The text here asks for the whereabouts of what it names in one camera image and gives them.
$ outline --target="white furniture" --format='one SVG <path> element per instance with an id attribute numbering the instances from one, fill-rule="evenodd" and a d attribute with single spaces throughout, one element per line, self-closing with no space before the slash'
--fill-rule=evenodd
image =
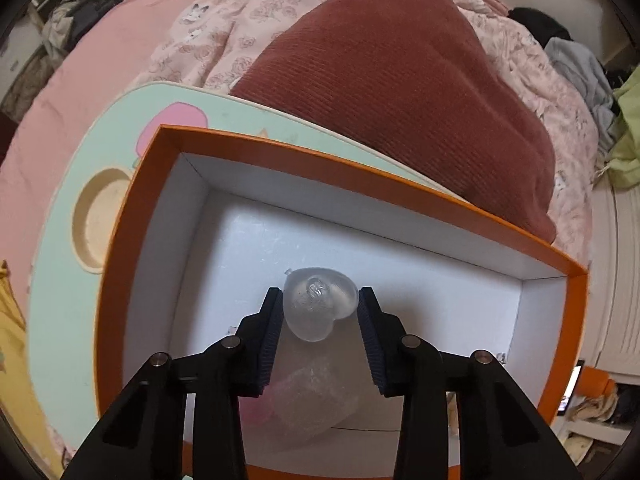
<path id="1" fill-rule="evenodd" d="M 631 432 L 629 428 L 621 428 L 592 420 L 570 420 L 564 425 L 564 428 L 571 433 L 588 436 L 593 440 L 608 442 L 616 446 L 622 446 Z"/>
<path id="2" fill-rule="evenodd" d="M 640 187 L 594 193 L 592 282 L 581 357 L 619 383 L 640 384 Z"/>

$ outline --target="phone screen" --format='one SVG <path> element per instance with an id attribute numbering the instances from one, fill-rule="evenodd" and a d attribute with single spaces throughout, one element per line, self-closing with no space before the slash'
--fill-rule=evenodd
<path id="1" fill-rule="evenodd" d="M 571 372 L 569 383 L 566 386 L 566 390 L 562 396 L 562 401 L 560 402 L 560 407 L 558 408 L 558 415 L 564 415 L 566 413 L 566 409 L 569 407 L 569 402 L 571 402 L 571 398 L 574 396 L 575 385 L 578 383 L 578 378 L 580 377 L 580 372 L 582 371 L 583 366 L 584 361 L 580 360 L 575 365 L 574 371 Z"/>

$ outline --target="pink heart decal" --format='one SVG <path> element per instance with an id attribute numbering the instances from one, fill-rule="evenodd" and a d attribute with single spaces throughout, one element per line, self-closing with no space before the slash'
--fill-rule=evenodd
<path id="1" fill-rule="evenodd" d="M 207 116 L 198 107 L 187 103 L 173 103 L 161 110 L 151 119 L 138 137 L 136 143 L 136 153 L 142 157 L 146 152 L 146 147 L 153 139 L 160 124 L 172 124 L 174 126 L 196 126 L 206 128 L 209 125 Z"/>

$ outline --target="dark red pillow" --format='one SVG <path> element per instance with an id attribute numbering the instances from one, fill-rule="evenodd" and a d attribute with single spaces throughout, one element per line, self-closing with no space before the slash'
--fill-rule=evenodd
<path id="1" fill-rule="evenodd" d="M 554 152 L 451 0 L 328 0 L 231 95 L 357 140 L 554 240 Z"/>

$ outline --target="rose print fabric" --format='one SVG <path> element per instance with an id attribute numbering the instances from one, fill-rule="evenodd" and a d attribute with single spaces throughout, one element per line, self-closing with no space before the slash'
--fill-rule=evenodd
<path id="1" fill-rule="evenodd" d="M 227 94 L 267 45 L 327 0 L 197 0 L 176 19 L 133 85 L 173 81 Z M 589 261 L 598 131 L 582 97 L 522 25 L 483 0 L 453 0 L 504 81 L 540 118 L 556 156 L 549 216 L 555 247 Z"/>

